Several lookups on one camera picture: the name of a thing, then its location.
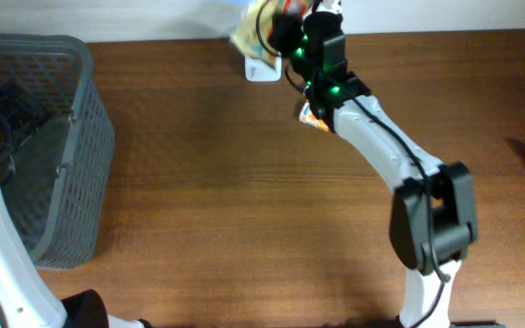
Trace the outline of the beige snack bag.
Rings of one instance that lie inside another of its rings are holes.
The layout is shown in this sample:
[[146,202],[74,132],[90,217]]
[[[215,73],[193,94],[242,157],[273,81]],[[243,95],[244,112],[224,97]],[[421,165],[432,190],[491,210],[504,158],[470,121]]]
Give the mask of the beige snack bag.
[[280,51],[268,41],[273,32],[273,19],[280,15],[302,18],[314,3],[313,0],[258,0],[253,1],[230,33],[230,41],[245,57],[261,60],[273,67]]

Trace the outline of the orange tissue pack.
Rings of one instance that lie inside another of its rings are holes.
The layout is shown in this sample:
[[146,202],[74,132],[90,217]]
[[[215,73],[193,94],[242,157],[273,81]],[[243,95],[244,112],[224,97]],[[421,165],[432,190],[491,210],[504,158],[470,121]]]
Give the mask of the orange tissue pack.
[[300,122],[313,128],[320,129],[324,132],[330,131],[330,128],[327,126],[327,124],[314,115],[314,113],[311,110],[311,105],[308,101],[306,101],[302,106],[298,115],[298,119]]

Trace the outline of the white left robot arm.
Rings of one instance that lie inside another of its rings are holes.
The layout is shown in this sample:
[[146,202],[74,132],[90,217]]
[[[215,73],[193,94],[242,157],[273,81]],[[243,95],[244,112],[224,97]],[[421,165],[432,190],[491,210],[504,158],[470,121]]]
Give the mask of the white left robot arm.
[[92,74],[77,38],[0,34],[0,327],[129,325],[40,274],[95,253],[115,134]]

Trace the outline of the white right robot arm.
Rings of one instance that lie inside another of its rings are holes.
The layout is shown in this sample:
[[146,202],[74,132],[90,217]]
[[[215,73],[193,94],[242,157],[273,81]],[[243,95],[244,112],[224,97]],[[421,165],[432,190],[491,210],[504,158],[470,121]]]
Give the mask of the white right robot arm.
[[415,143],[348,68],[343,17],[322,11],[278,11],[260,40],[288,58],[313,118],[352,145],[392,193],[388,233],[406,268],[399,327],[449,327],[454,280],[479,236],[473,177]]

